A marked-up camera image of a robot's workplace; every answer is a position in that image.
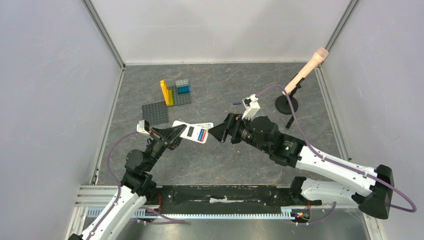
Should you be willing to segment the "red battery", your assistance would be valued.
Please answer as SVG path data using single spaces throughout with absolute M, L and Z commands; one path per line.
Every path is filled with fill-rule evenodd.
M 204 141 L 205 141 L 205 139 L 207 138 L 207 135 L 208 135 L 208 133 L 207 133 L 207 130 L 203 130 L 203 132 L 202 132 L 202 135 L 201 135 L 201 139 L 200 139 L 200 141 L 203 143 Z

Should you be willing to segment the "white remote control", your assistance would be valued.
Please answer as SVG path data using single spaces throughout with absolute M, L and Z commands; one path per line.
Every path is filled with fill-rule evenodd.
M 199 127 L 199 126 L 195 126 L 194 124 L 183 122 L 183 121 L 178 121 L 178 120 L 175 120 L 173 122 L 172 127 L 179 126 L 179 125 L 185 125 L 186 126 L 185 130 L 183 131 L 183 133 L 180 136 L 182 139 L 189 140 L 189 141 L 192 141 L 192 142 L 196 142 L 196 143 L 199 143 L 199 144 L 205 144 L 206 143 L 208 135 L 209 135 L 209 129 L 205 129 L 205 128 L 202 128 L 202 127 Z M 199 135 L 199 132 L 200 132 L 201 129 L 207 130 L 207 136 L 206 136 L 206 139 L 205 139 L 204 142 L 198 141 L 198 135 Z

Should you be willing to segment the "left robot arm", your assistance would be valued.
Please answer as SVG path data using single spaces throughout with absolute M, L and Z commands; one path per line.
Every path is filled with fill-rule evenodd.
M 82 233 L 73 233 L 71 240 L 115 240 L 133 214 L 144 204 L 152 204 L 157 198 L 156 182 L 150 171 L 165 150 L 175 150 L 181 143 L 181 134 L 187 125 L 168 128 L 150 127 L 141 120 L 136 133 L 148 137 L 145 150 L 128 152 L 125 173 L 117 179 L 117 191 L 100 215 Z

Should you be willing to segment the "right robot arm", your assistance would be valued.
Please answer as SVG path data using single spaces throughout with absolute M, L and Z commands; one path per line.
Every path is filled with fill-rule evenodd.
M 289 199 L 295 204 L 306 200 L 355 203 L 369 216 L 382 220 L 389 217 L 394 180 L 388 166 L 357 165 L 309 148 L 304 140 L 280 132 L 267 116 L 243 120 L 241 114 L 229 113 L 209 133 L 221 143 L 227 136 L 232 144 L 244 142 L 267 154 L 278 165 L 310 171 L 331 180 L 296 177 L 288 191 Z

